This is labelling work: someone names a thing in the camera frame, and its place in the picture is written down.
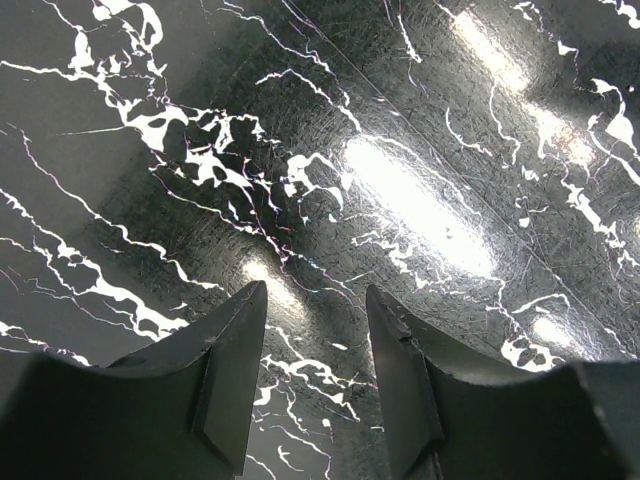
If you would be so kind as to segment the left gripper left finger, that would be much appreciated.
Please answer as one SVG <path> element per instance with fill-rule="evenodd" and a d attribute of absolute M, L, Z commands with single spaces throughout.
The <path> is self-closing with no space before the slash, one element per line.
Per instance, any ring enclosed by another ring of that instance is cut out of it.
<path fill-rule="evenodd" d="M 253 281 L 106 367 L 1 355 L 5 479 L 233 479 L 244 470 L 268 304 Z"/>

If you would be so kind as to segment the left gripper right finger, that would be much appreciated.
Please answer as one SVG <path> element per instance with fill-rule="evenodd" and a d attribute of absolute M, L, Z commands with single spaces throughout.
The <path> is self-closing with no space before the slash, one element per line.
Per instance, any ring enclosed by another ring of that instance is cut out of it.
<path fill-rule="evenodd" d="M 366 310 L 396 479 L 635 479 L 639 366 L 532 373 L 488 357 L 370 286 Z"/>

